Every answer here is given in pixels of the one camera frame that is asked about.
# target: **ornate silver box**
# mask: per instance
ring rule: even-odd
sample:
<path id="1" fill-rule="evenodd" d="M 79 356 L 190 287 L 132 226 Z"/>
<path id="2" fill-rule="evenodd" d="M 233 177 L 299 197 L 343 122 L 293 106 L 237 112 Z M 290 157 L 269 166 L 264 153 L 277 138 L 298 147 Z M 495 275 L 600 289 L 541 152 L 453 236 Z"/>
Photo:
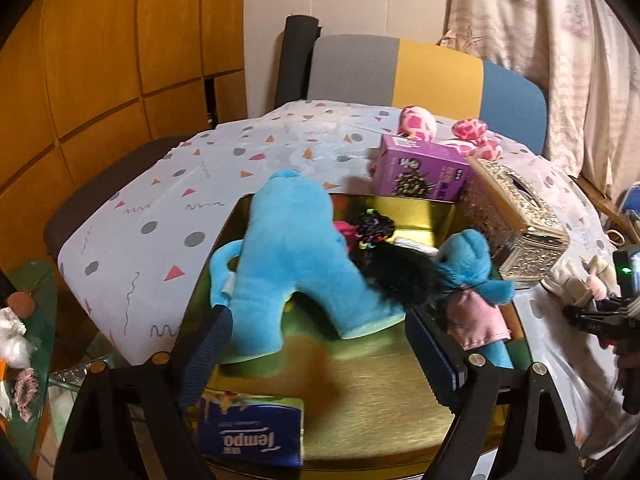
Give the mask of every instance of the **ornate silver box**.
<path id="1" fill-rule="evenodd" d="M 569 246 L 556 214 L 515 171 L 469 157 L 473 171 L 460 205 L 489 241 L 492 259 L 505 280 L 535 285 Z"/>

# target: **patterned tablecloth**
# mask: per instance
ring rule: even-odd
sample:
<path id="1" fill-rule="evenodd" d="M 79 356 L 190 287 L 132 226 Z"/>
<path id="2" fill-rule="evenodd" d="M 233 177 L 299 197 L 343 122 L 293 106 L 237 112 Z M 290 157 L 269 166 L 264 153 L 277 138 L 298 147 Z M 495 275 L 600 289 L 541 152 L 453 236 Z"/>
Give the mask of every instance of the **patterned tablecloth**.
<path id="1" fill-rule="evenodd" d="M 60 251 L 58 267 L 98 328 L 132 364 L 170 350 L 210 248 L 236 201 L 281 168 L 295 168 L 331 192 L 371 191 L 368 166 L 396 108 L 294 102 L 255 120 L 222 124 L 171 150 L 116 193 Z M 453 121 L 438 118 L 437 139 Z M 501 160 L 536 187 L 571 237 L 565 258 L 611 260 L 596 211 L 572 181 L 524 145 L 494 135 Z M 578 444 L 602 452 L 636 423 L 614 392 L 611 350 L 572 330 L 540 286 L 514 300 L 534 359 L 556 381 Z"/>

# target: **blue stuffed toy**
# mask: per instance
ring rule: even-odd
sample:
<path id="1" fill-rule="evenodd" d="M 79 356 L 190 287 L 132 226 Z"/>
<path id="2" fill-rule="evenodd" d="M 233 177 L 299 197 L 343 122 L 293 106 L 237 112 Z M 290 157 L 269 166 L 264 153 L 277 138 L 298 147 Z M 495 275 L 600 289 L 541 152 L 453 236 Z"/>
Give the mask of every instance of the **blue stuffed toy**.
<path id="1" fill-rule="evenodd" d="M 350 260 L 333 214 L 324 188 L 293 170 L 271 175 L 254 195 L 244 239 L 220 247 L 209 263 L 211 305 L 228 306 L 234 318 L 231 341 L 220 362 L 278 352 L 283 345 L 284 305 L 296 291 L 324 308 L 343 339 L 404 319 L 402 306 L 384 300 Z M 229 294 L 228 263 L 236 256 L 236 282 Z"/>
<path id="2" fill-rule="evenodd" d="M 447 238 L 436 257 L 447 294 L 448 332 L 465 350 L 481 353 L 496 366 L 513 368 L 504 343 L 510 332 L 496 305 L 513 299 L 515 285 L 490 280 L 491 267 L 489 245 L 473 229 Z"/>

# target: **gold tray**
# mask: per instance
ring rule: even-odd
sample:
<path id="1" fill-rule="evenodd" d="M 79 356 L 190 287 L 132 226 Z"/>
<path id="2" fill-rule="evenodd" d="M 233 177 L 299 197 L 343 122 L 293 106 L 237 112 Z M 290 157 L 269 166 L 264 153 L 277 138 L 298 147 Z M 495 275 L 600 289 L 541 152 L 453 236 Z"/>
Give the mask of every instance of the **gold tray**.
<path id="1" fill-rule="evenodd" d="M 397 236 L 434 246 L 468 226 L 446 202 L 344 194 L 333 194 L 332 200 L 336 220 L 372 207 L 396 222 Z M 212 251 L 243 237 L 250 202 L 251 196 L 239 200 Z M 192 330 L 202 308 L 209 307 L 208 281 L 206 268 L 181 331 Z M 390 480 L 425 471 L 453 416 L 436 402 L 404 336 L 403 323 L 342 340 L 322 309 L 300 294 L 286 306 L 282 331 L 280 352 L 222 365 L 208 387 L 303 399 L 303 479 L 357 479 L 366 470 L 367 478 Z M 502 408 L 494 415 L 487 449 L 497 445 L 504 425 Z M 253 469 L 222 464 L 246 474 Z M 267 474 L 260 469 L 260 478 Z"/>

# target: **curtain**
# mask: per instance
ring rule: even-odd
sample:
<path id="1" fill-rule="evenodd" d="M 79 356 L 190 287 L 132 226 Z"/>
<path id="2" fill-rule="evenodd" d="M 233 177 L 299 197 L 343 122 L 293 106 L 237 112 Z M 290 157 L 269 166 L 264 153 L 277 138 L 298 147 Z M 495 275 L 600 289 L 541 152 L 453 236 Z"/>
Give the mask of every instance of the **curtain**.
<path id="1" fill-rule="evenodd" d="M 640 176 L 640 56 L 603 0 L 452 0 L 441 44 L 547 95 L 546 158 L 617 200 Z"/>

